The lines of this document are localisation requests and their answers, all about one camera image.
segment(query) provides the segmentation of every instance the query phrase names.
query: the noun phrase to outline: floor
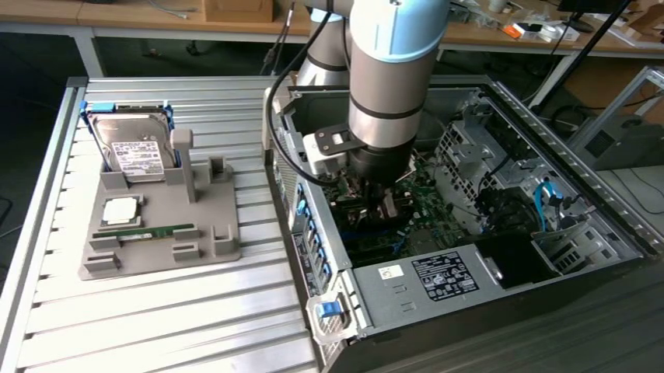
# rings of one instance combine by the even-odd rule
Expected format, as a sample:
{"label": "floor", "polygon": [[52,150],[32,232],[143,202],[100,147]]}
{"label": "floor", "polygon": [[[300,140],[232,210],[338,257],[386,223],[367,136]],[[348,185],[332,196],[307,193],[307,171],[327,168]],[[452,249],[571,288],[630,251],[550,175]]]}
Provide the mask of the floor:
{"label": "floor", "polygon": [[[108,76],[255,75],[269,44],[197,42],[200,55],[185,51],[185,40],[97,38]],[[280,67],[300,46],[285,45]],[[145,50],[152,50],[144,57]],[[57,113],[62,87],[69,76],[85,75],[76,46],[68,37],[0,34],[0,197],[13,208],[0,226],[0,235],[24,220],[41,158]],[[542,69],[547,56],[446,52],[435,74],[487,74],[519,95],[527,96],[541,84],[530,71]],[[550,107],[573,100],[566,92]],[[6,203],[0,201],[0,214]],[[12,260],[18,231],[0,238],[0,270]]]}

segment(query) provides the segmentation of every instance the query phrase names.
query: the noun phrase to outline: metal slatted table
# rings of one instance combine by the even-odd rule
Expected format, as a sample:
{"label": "metal slatted table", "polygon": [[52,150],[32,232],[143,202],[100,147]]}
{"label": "metal slatted table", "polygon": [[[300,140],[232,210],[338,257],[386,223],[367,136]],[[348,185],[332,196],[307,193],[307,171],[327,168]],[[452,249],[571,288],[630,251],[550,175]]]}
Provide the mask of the metal slatted table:
{"label": "metal slatted table", "polygon": [[[66,88],[0,303],[2,373],[318,371],[261,166],[269,84],[264,77],[102,78]],[[82,99],[168,100],[175,125],[193,132],[192,161],[227,157],[239,261],[78,280],[100,169],[76,115]]]}

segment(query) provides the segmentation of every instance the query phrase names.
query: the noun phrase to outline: hard drive label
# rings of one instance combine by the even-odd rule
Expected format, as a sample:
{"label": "hard drive label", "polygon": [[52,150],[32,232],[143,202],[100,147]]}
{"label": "hard drive label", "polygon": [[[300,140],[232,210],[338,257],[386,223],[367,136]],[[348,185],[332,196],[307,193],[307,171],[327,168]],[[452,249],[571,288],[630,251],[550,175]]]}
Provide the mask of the hard drive label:
{"label": "hard drive label", "polygon": [[434,302],[479,290],[455,251],[414,260],[412,267]]}
{"label": "hard drive label", "polygon": [[124,175],[141,176],[164,173],[164,163],[156,141],[114,142],[112,146]]}

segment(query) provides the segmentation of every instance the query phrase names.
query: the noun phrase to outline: blue latch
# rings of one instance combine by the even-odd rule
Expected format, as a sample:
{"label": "blue latch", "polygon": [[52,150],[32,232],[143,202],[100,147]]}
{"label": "blue latch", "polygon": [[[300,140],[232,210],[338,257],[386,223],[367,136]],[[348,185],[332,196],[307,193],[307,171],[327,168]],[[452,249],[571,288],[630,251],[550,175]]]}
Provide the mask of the blue latch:
{"label": "blue latch", "polygon": [[343,311],[340,310],[340,303],[338,301],[324,302],[318,305],[318,317],[322,319],[339,316],[342,313]]}
{"label": "blue latch", "polygon": [[90,112],[92,113],[113,113],[114,112],[114,103],[93,103]]}
{"label": "blue latch", "polygon": [[302,200],[299,203],[298,203],[298,208],[295,210],[295,212],[298,213],[298,215],[302,215],[303,212],[304,212],[304,208],[307,207],[307,201],[306,200]]}

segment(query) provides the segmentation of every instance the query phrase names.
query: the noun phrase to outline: gray 3d-printed holder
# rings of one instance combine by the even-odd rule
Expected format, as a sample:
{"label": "gray 3d-printed holder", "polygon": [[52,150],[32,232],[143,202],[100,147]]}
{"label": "gray 3d-printed holder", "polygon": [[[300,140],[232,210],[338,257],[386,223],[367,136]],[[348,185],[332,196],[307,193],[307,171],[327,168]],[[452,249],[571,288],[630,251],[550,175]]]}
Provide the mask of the gray 3d-printed holder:
{"label": "gray 3d-printed holder", "polygon": [[[122,173],[100,173],[78,269],[82,280],[192,267],[240,257],[232,169],[221,157],[191,164],[189,130],[175,129],[171,143],[179,151],[181,167],[164,170],[164,181],[127,183]],[[121,197],[137,197],[136,222],[101,226],[106,200]]]}

